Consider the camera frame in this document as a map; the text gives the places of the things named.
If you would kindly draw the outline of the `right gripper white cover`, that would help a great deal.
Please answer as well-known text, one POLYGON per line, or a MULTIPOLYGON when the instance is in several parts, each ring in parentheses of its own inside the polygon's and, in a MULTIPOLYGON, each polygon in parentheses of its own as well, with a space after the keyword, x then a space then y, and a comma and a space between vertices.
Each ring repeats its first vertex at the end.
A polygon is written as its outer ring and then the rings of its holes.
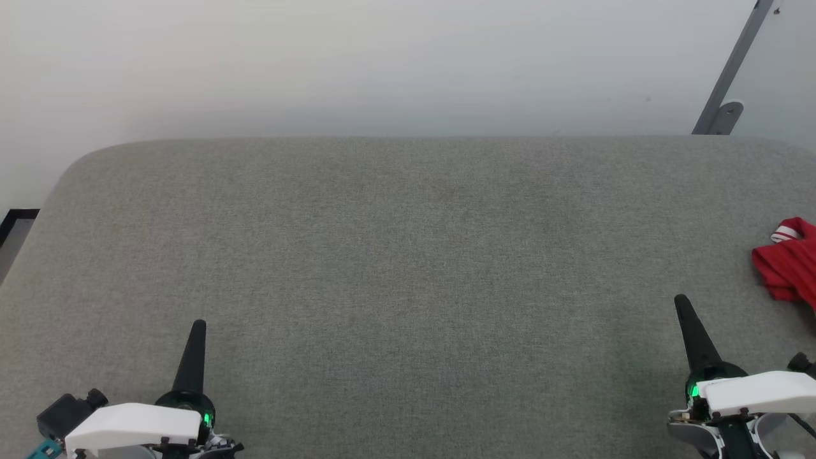
POLYGON ((799 451, 766 446, 766 439, 787 420, 814 436, 802 418, 814 414, 813 372, 748 375, 723 362, 687 296, 676 295, 674 304, 691 372, 686 408, 668 415, 670 436, 704 458, 803 458, 799 451))

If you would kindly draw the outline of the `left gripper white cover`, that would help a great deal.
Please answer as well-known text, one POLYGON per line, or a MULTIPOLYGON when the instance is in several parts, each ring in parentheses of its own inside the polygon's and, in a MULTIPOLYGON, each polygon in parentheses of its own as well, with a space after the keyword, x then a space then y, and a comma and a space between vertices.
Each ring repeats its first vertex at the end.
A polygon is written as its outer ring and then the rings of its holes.
POLYGON ((236 458, 245 446, 215 433, 215 405, 202 394, 207 323, 193 322, 172 391, 154 404, 102 407, 67 434, 69 458, 116 451, 125 458, 236 458))

